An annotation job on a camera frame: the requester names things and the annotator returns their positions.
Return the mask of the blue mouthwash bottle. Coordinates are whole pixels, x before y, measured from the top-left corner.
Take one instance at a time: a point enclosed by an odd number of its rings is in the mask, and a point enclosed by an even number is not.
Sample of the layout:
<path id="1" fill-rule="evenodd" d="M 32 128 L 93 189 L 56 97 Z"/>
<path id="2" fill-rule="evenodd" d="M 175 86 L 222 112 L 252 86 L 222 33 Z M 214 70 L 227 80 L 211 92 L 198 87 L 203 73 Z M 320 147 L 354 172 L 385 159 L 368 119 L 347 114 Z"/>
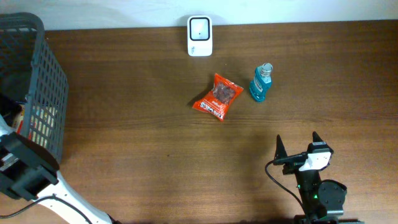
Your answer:
<path id="1" fill-rule="evenodd" d="M 249 91 L 256 102 L 263 102 L 266 99 L 267 91 L 272 86 L 271 63 L 264 63 L 254 71 L 254 78 L 250 82 Z"/>

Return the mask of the orange red snack bag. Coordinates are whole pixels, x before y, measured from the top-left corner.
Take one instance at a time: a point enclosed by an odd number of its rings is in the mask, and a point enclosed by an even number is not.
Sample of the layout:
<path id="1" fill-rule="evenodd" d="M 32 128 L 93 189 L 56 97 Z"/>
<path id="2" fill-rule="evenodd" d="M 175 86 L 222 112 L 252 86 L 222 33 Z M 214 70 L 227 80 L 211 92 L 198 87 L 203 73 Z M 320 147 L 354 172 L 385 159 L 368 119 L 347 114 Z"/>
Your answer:
<path id="1" fill-rule="evenodd" d="M 216 73 L 213 88 L 202 99 L 194 102 L 192 108 L 224 121 L 229 107 L 243 90 L 243 87 Z"/>

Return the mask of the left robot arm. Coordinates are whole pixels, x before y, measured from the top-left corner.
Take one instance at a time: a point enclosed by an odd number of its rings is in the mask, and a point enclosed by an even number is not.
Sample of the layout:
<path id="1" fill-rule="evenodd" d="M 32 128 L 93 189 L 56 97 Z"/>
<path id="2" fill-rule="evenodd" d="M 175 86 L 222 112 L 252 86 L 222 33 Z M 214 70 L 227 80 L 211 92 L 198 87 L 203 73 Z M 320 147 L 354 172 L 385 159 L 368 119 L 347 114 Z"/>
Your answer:
<path id="1" fill-rule="evenodd" d="M 30 204 L 2 219 L 42 205 L 68 223 L 119 223 L 79 195 L 63 178 L 59 163 L 41 145 L 17 134 L 1 119 L 1 193 Z"/>

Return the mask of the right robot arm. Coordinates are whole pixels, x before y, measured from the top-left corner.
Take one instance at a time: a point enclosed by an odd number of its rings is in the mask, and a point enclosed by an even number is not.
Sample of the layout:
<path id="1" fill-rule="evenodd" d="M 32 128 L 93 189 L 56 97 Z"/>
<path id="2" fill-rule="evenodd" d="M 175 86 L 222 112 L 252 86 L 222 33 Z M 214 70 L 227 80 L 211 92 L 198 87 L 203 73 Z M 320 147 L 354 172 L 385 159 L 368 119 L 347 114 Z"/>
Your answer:
<path id="1" fill-rule="evenodd" d="M 284 175 L 293 174 L 297 181 L 299 196 L 284 187 L 271 175 L 268 177 L 291 194 L 301 206 L 304 214 L 294 216 L 294 223 L 361 223 L 360 220 L 340 220 L 344 214 L 347 187 L 335 180 L 320 177 L 320 171 L 330 165 L 334 150 L 316 133 L 305 152 L 289 156 L 281 137 L 276 137 L 274 159 L 268 165 L 282 166 Z"/>

